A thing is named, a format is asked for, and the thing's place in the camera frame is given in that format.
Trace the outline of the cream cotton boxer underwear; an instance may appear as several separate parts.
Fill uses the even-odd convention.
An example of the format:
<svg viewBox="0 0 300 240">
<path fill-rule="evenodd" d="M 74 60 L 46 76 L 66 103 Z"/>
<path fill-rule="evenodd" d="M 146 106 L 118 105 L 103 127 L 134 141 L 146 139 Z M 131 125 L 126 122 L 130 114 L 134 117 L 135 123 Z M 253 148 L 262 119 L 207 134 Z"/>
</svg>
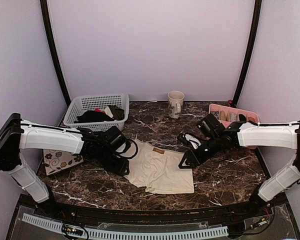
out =
<svg viewBox="0 0 300 240">
<path fill-rule="evenodd" d="M 124 177 L 134 186 L 145 187 L 153 194 L 193 194 L 191 169 L 180 169 L 183 153 L 160 149 L 147 142 L 135 140 L 124 156 L 137 155 L 129 160 L 129 174 Z"/>
</svg>

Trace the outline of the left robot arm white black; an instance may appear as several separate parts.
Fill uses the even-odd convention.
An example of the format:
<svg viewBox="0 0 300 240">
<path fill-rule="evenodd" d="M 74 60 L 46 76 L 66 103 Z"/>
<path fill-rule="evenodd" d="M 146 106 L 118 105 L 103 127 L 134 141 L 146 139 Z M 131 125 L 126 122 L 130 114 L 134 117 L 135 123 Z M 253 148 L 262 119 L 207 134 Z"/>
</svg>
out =
<svg viewBox="0 0 300 240">
<path fill-rule="evenodd" d="M 112 126 L 106 131 L 42 125 L 12 113 L 0 129 L 0 172 L 8 173 L 50 218 L 57 218 L 60 206 L 53 201 L 47 185 L 28 165 L 22 151 L 52 150 L 92 159 L 119 176 L 129 174 L 125 153 L 136 143 Z"/>
</svg>

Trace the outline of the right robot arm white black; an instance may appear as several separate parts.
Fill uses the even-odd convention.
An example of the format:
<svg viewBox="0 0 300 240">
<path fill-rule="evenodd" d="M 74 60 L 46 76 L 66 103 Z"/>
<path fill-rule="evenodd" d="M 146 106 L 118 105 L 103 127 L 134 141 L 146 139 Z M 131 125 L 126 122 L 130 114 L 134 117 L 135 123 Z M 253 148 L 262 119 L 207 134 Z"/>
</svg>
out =
<svg viewBox="0 0 300 240">
<path fill-rule="evenodd" d="M 245 205 L 245 213 L 256 217 L 279 193 L 300 182 L 300 120 L 285 123 L 235 121 L 225 127 L 213 114 L 197 124 L 208 140 L 184 153 L 178 167 L 194 169 L 223 150 L 269 147 L 294 150 L 294 156 L 275 175 L 261 183 Z"/>
</svg>

